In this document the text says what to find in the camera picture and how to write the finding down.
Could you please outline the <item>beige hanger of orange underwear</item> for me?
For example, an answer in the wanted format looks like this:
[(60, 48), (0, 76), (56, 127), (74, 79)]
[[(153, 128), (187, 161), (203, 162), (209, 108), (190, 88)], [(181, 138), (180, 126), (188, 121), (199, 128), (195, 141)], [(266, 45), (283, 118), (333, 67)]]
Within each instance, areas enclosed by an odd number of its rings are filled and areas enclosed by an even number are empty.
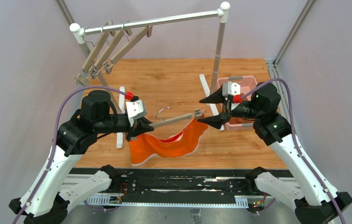
[(158, 120), (158, 122), (151, 123), (151, 124), (149, 124), (149, 126), (151, 126), (153, 128), (159, 128), (159, 127), (168, 126), (168, 125), (171, 125), (174, 123), (178, 123), (183, 120), (198, 119), (198, 118), (201, 118), (206, 112), (206, 110), (196, 109), (192, 113), (187, 113), (187, 114), (179, 115), (179, 116), (168, 118), (168, 119), (165, 119), (164, 117), (161, 117), (161, 118), (158, 117), (159, 114), (163, 110), (166, 110), (169, 108), (170, 107), (168, 106), (168, 107), (164, 107), (164, 108), (160, 109), (157, 112), (157, 114), (155, 115), (155, 119)]

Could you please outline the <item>beige hanger of grey underwear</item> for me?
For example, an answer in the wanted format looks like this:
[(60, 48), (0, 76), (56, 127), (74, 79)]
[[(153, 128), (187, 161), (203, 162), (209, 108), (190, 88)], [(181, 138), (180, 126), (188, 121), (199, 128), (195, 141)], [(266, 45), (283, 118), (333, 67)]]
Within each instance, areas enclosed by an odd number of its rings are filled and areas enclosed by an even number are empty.
[(103, 63), (108, 59), (108, 57), (111, 55), (111, 53), (114, 51), (118, 43), (121, 41), (122, 37), (125, 36), (125, 31), (122, 28), (120, 31), (115, 32), (114, 35), (112, 35), (113, 39), (110, 41), (110, 43), (107, 45), (107, 47), (104, 49), (102, 54), (98, 57), (97, 61), (95, 64), (90, 68), (90, 76), (92, 79), (95, 79), (97, 75), (99, 74), (99, 71), (101, 70)]

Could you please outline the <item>orange underwear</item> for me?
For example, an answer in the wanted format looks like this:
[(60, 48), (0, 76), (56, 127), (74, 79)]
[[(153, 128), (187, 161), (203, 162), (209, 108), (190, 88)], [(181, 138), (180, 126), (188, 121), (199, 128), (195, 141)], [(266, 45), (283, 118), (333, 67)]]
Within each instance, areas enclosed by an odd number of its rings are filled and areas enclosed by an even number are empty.
[(176, 158), (190, 155), (199, 147), (208, 128), (207, 124), (192, 119), (179, 133), (166, 139), (142, 134), (128, 143), (131, 164), (140, 166), (154, 156)]

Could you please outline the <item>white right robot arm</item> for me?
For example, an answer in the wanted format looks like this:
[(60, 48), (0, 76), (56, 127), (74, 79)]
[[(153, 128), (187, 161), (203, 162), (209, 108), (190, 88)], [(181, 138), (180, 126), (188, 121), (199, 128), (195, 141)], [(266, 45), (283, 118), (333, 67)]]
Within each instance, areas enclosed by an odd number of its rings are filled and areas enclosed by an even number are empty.
[(247, 190), (271, 195), (293, 210), (302, 224), (326, 224), (335, 218), (345, 223), (342, 213), (352, 203), (352, 197), (333, 186), (305, 152), (294, 119), (278, 112), (280, 100), (274, 79), (259, 83), (246, 94), (241, 94), (237, 83), (227, 82), (201, 99), (203, 104), (221, 104), (222, 111), (199, 122), (219, 129), (231, 118), (253, 120), (256, 135), (281, 158), (298, 186), (256, 167), (245, 176)]

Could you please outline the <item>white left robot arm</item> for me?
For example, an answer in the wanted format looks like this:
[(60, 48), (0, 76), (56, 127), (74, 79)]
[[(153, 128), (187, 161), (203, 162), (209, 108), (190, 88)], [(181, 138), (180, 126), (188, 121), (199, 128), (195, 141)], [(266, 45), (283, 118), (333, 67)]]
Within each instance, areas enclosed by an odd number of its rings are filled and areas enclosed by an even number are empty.
[(131, 92), (120, 92), (126, 99), (125, 113), (117, 112), (110, 87), (90, 88), (81, 107), (69, 121), (56, 122), (49, 156), (28, 192), (13, 199), (9, 208), (26, 224), (60, 224), (77, 205), (101, 191), (121, 190), (121, 174), (105, 165), (94, 175), (67, 189), (61, 189), (75, 164), (99, 138), (124, 133), (131, 140), (154, 128), (146, 119), (142, 100)]

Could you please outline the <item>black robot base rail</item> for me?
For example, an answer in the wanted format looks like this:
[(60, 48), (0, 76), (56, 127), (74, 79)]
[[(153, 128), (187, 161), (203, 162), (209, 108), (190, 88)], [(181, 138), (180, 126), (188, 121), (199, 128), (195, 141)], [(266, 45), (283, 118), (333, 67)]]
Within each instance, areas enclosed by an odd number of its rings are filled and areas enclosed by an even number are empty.
[(252, 193), (248, 169), (119, 168), (109, 189), (90, 193), (81, 204), (103, 206), (242, 208), (274, 205), (265, 193)]

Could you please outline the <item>beige hanger of brown underwear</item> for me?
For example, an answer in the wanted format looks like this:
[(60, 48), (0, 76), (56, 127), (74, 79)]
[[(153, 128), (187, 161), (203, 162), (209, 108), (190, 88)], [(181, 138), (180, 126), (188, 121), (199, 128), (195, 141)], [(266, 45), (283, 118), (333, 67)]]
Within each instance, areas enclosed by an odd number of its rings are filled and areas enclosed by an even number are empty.
[(126, 43), (118, 52), (116, 52), (110, 59), (103, 64), (106, 74), (110, 74), (115, 64), (122, 59), (140, 40), (144, 37), (150, 37), (152, 34), (153, 26), (144, 27), (139, 33)]

